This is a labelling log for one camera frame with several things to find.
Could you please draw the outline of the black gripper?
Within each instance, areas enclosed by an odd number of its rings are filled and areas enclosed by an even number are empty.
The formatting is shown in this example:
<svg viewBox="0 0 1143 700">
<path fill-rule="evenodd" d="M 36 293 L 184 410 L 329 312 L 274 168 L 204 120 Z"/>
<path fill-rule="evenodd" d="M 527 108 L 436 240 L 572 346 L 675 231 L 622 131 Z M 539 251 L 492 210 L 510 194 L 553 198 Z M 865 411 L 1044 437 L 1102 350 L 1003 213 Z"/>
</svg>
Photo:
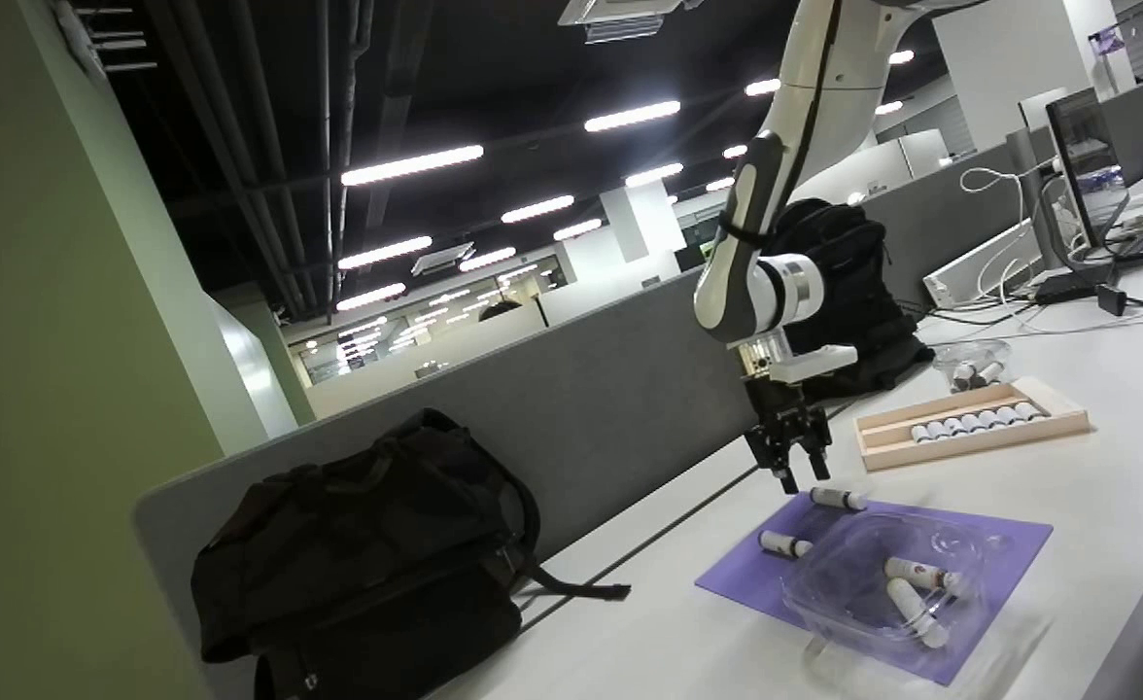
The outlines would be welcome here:
<svg viewBox="0 0 1143 700">
<path fill-rule="evenodd" d="M 754 429 L 745 445 L 758 464 L 771 467 L 785 495 L 797 495 L 797 470 L 788 464 L 788 446 L 801 445 L 810 450 L 814 473 L 824 482 L 828 470 L 828 415 L 820 406 L 803 399 L 801 384 L 780 384 L 764 376 L 745 376 L 745 395 L 754 410 Z"/>
</svg>

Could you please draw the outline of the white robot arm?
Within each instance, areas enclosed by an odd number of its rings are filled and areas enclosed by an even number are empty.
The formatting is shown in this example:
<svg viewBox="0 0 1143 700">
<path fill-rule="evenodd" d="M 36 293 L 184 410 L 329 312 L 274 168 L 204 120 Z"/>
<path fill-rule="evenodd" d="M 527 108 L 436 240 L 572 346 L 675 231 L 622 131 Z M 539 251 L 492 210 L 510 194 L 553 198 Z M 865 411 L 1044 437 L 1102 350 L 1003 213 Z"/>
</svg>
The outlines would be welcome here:
<svg viewBox="0 0 1143 700">
<path fill-rule="evenodd" d="M 894 388 L 931 362 L 883 281 L 886 227 L 859 205 L 801 198 L 871 131 L 889 54 L 922 19 L 979 0 L 797 0 L 772 92 L 690 293 L 697 321 L 742 358 L 745 446 L 797 489 L 788 446 L 828 473 L 828 410 Z"/>
</svg>

